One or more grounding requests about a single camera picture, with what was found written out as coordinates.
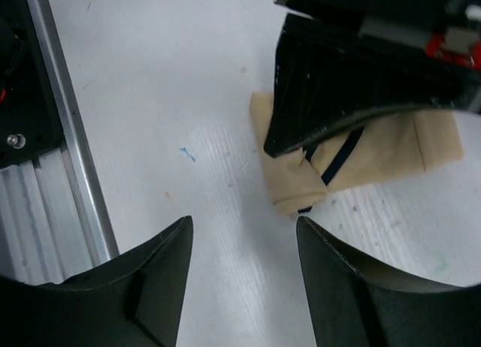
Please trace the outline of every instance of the white workbench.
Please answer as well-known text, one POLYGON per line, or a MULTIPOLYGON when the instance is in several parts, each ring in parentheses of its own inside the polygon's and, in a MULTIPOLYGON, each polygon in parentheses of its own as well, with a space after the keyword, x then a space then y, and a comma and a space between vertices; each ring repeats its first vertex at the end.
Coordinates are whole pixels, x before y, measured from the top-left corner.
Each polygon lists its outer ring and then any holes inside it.
MULTIPOLYGON (((50 3, 120 251, 193 216, 178 346, 314 346, 295 219, 269 204, 248 114, 251 92, 273 89, 286 10, 273 0, 50 3)), ((339 193, 310 217, 411 273, 480 281, 481 119, 458 126, 463 161, 339 193)))

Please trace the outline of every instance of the beige cloth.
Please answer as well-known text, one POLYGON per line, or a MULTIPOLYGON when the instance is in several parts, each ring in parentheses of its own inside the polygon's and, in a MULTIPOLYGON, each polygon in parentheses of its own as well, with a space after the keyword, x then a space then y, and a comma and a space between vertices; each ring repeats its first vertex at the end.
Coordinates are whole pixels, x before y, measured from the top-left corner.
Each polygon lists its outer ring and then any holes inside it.
POLYGON ((259 146, 265 185, 279 213, 291 215, 325 200, 328 194, 408 174, 420 173, 464 155, 452 112, 398 113, 365 126, 352 154, 328 186, 320 175, 349 133, 318 146, 310 162, 298 149, 278 158, 264 152, 272 117, 272 94, 253 93, 250 115, 259 146))

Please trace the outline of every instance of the screw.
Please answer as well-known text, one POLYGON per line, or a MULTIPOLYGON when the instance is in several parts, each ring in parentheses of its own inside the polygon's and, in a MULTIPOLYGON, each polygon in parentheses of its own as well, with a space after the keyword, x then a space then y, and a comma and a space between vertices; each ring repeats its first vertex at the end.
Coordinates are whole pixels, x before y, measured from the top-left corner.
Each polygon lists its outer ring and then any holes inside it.
POLYGON ((10 134, 7 137, 7 144, 15 149, 22 149, 25 146, 25 137, 21 134, 10 134))

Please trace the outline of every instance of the black strap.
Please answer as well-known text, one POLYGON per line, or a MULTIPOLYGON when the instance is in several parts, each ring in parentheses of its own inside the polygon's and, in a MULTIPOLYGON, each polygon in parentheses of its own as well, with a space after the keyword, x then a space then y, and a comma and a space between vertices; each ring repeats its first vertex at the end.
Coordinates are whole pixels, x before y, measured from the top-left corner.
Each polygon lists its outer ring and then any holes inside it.
MULTIPOLYGON (((357 128, 349 133, 346 141, 344 142, 343 146, 339 149, 334 159, 332 159, 331 164, 325 169, 324 173, 321 176, 322 181, 324 184, 328 185, 336 176, 337 172, 341 169, 346 160, 351 155, 352 151, 354 150, 355 146, 361 139, 362 132, 364 131, 364 127, 357 128)), ((309 148, 306 150, 306 160, 310 161, 316 151, 317 146, 309 148)), ((299 213, 307 213, 310 212, 312 207, 304 208, 303 210, 299 210, 299 213)))

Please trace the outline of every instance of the blue ink stain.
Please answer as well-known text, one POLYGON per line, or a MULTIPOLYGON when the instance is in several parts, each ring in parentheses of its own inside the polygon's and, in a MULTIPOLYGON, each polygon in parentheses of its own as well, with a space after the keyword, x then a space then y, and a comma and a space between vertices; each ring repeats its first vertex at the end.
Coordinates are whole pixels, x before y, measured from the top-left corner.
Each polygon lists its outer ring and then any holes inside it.
POLYGON ((437 266, 435 269, 434 269, 434 272, 435 273, 441 273, 441 272, 444 272, 446 270, 446 268, 448 267, 448 264, 446 262, 446 258, 444 257, 444 255, 442 254, 439 254, 439 266, 437 266))
POLYGON ((195 157, 189 153, 189 151, 187 150, 186 147, 184 148, 180 148, 179 149, 181 152, 184 152, 189 158, 191 158, 191 160, 195 163, 195 157))

